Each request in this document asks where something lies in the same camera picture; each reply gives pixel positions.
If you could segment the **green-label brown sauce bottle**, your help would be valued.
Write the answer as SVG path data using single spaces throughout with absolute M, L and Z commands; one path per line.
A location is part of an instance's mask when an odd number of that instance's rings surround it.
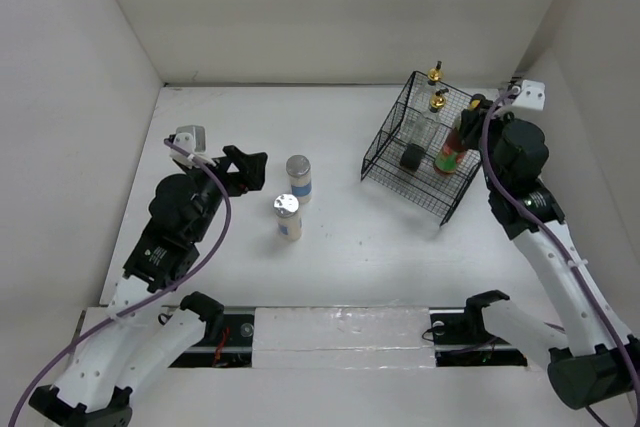
M 433 167 L 436 172 L 442 175 L 451 175 L 457 170 L 467 151 L 467 149 L 462 144 L 461 135 L 459 132 L 459 128 L 462 122 L 462 114 L 466 113 L 467 111 L 475 110 L 480 104 L 481 102 L 469 102 L 467 108 L 463 110 L 456 118 L 451 130 L 449 131 L 449 134 L 447 135 L 444 143 L 442 144 L 438 154 L 433 161 Z

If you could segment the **clear square glass bottle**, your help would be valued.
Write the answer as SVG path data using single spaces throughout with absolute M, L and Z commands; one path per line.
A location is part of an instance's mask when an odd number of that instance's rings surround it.
M 414 97 L 416 110 L 409 143 L 427 149 L 432 141 L 439 122 L 439 109 L 431 106 L 431 97 L 437 91 L 438 82 L 442 77 L 442 62 L 436 65 L 426 74 L 425 80 L 419 85 Z

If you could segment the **gold-capped oil dispenser bottle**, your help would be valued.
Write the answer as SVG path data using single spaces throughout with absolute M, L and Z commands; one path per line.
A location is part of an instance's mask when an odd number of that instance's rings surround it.
M 431 94 L 425 110 L 417 114 L 406 148 L 400 159 L 400 166 L 415 172 L 426 155 L 440 124 L 441 109 L 446 105 L 448 88 L 441 88 Z

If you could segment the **black-capped dark sauce bottle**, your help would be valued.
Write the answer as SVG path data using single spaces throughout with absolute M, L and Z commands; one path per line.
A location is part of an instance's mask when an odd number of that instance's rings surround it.
M 476 93 L 476 94 L 474 94 L 474 95 L 471 97 L 470 103 L 474 103 L 474 102 L 476 102 L 476 103 L 478 103 L 478 102 L 482 102 L 482 101 L 484 101 L 485 99 L 486 99 L 486 97 L 485 97 L 483 94 Z

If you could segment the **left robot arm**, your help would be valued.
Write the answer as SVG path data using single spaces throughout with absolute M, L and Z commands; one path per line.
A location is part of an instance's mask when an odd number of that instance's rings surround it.
M 24 400 L 58 426 L 126 426 L 133 405 L 188 348 L 224 336 L 224 307 L 193 291 L 171 313 L 162 305 L 211 259 L 197 245 L 218 208 L 265 183 L 268 156 L 230 145 L 207 160 L 177 145 L 181 173 L 164 178 L 150 220 L 125 262 L 105 319 L 63 350 L 74 356 L 50 385 L 35 380 Z

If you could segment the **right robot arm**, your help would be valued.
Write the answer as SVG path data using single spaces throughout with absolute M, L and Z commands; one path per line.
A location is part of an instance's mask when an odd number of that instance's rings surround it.
M 545 369 L 573 410 L 639 391 L 639 340 L 610 307 L 572 241 L 564 212 L 540 174 L 549 157 L 543 131 L 483 96 L 463 110 L 463 145 L 481 156 L 489 205 L 533 268 L 561 327 L 524 312 L 501 291 L 466 301 L 462 328 L 473 340 L 497 337 Z

